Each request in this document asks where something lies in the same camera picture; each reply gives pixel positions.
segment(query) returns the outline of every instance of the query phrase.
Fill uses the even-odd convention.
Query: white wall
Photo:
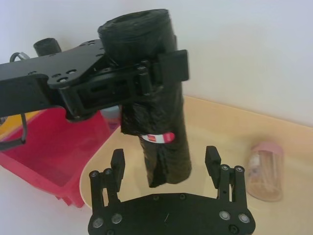
[[[311,0],[0,0],[0,63],[55,37],[63,50],[122,14],[170,10],[190,54],[185,93],[313,126]]]

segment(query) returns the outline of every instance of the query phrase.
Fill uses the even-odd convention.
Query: black plastic bag roll
[[[177,50],[165,9],[115,18],[99,27],[98,33],[110,63],[116,66],[154,60],[160,53]],[[121,130],[124,134],[139,136],[150,187],[177,184],[189,177],[191,162],[181,82],[150,94],[144,101],[123,105]],[[170,136],[168,143],[150,142],[158,141],[164,134]]]

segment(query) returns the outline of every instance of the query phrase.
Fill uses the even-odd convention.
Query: pink plastic basket
[[[22,128],[4,140],[20,137]],[[110,136],[98,112],[92,118],[70,123],[61,108],[42,111],[28,122],[26,144],[0,152],[0,165],[36,188],[82,207],[79,178],[88,160]]]

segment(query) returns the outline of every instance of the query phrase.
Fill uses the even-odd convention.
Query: roll of black garbage bags
[[[177,50],[165,9],[115,18],[99,27],[98,33],[110,63],[116,66],[155,60],[160,53]],[[148,95],[144,101],[123,105],[121,131],[139,136],[150,187],[177,184],[189,177],[181,82]]]

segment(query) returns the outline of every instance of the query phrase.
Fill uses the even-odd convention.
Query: pink lid
[[[254,146],[251,150],[253,152],[268,151],[268,152],[272,152],[272,153],[274,153],[274,154],[276,154],[278,156],[283,156],[284,155],[284,151],[281,148],[281,146],[279,146],[278,144],[276,144],[274,142],[270,142],[270,141],[260,142],[259,144]]]

